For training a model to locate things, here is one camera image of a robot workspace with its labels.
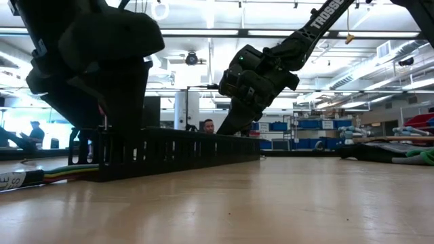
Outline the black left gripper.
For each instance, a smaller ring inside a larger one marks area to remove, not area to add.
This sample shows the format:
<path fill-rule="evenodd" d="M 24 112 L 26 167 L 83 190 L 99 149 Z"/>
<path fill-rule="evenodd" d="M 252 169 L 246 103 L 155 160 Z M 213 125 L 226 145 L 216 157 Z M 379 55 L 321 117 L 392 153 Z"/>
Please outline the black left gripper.
<path fill-rule="evenodd" d="M 145 58 L 164 49 L 158 24 L 148 15 L 109 9 L 39 15 L 28 24 L 34 41 L 32 71 L 26 82 L 34 94 L 47 92 L 45 78 L 77 76 L 82 92 L 55 92 L 41 96 L 77 128 L 102 124 L 98 102 L 113 129 L 136 135 L 141 129 L 142 106 L 151 62 L 105 62 Z M 85 71 L 98 63 L 93 71 Z"/>

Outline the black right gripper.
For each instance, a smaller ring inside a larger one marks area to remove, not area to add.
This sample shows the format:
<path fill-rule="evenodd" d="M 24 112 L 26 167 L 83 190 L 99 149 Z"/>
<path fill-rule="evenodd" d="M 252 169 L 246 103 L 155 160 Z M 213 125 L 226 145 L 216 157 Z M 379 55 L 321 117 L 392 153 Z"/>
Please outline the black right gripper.
<path fill-rule="evenodd" d="M 230 70 L 231 103 L 229 113 L 217 134 L 232 136 L 248 130 L 253 121 L 262 117 L 262 112 L 285 89 L 295 90 L 299 84 L 297 75 L 274 70 L 261 76 L 252 70 Z"/>

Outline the black slotted cable duct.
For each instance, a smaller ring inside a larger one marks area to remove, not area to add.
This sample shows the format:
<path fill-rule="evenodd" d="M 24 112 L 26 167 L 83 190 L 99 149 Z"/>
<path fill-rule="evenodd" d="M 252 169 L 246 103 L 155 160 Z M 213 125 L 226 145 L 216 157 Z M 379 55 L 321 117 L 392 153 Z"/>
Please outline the black slotted cable duct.
<path fill-rule="evenodd" d="M 93 165 L 87 180 L 106 182 L 255 161 L 260 140 L 158 127 L 143 128 L 126 140 L 114 129 L 74 129 L 69 165 Z"/>

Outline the black monitor panel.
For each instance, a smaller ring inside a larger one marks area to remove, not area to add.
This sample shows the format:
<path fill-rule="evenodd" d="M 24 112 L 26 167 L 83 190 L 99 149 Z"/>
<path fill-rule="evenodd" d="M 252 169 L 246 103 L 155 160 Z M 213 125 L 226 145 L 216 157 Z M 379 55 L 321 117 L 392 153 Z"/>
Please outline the black monitor panel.
<path fill-rule="evenodd" d="M 161 112 L 161 98 L 159 96 L 145 96 L 142 111 L 143 127 L 159 127 Z"/>

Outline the black overhead light bar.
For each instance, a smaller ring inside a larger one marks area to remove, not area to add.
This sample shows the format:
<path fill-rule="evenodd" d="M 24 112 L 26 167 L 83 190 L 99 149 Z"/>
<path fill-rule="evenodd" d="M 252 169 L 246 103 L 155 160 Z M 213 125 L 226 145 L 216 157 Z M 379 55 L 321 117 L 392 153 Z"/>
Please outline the black overhead light bar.
<path fill-rule="evenodd" d="M 247 36 L 255 38 L 283 38 L 294 33 L 294 30 L 277 30 L 277 29 L 227 29 L 227 28 L 163 28 L 161 33 L 165 37 L 177 36 L 199 36 L 199 37 L 225 37 L 225 36 L 239 36 L 244 38 Z M 325 32 L 324 37 L 331 37 L 332 39 L 346 37 L 348 34 L 354 35 L 358 38 L 367 39 L 411 39 L 421 37 L 422 33 L 419 31 L 356 31 L 350 30 L 329 30 Z M 24 27 L 0 27 L 1 36 L 28 36 L 28 31 Z"/>

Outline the rolled grey cloth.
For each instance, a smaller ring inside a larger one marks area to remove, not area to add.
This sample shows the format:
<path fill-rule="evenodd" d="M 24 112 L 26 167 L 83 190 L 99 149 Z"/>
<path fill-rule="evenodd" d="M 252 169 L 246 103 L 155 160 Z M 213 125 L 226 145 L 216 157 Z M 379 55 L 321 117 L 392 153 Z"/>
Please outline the rolled grey cloth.
<path fill-rule="evenodd" d="M 371 136 L 371 131 L 354 126 L 339 127 L 338 131 L 340 131 L 342 139 L 367 138 Z"/>
<path fill-rule="evenodd" d="M 395 136 L 432 136 L 431 132 L 416 129 L 414 127 L 395 127 Z"/>

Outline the red storage bin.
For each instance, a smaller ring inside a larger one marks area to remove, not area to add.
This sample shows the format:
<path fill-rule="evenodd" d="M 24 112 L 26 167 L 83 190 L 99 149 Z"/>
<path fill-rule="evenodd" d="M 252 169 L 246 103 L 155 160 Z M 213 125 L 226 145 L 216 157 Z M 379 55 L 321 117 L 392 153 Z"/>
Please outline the red storage bin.
<path fill-rule="evenodd" d="M 434 127 L 434 113 L 425 113 L 421 115 L 416 115 L 415 117 L 409 119 L 404 123 L 405 127 Z"/>

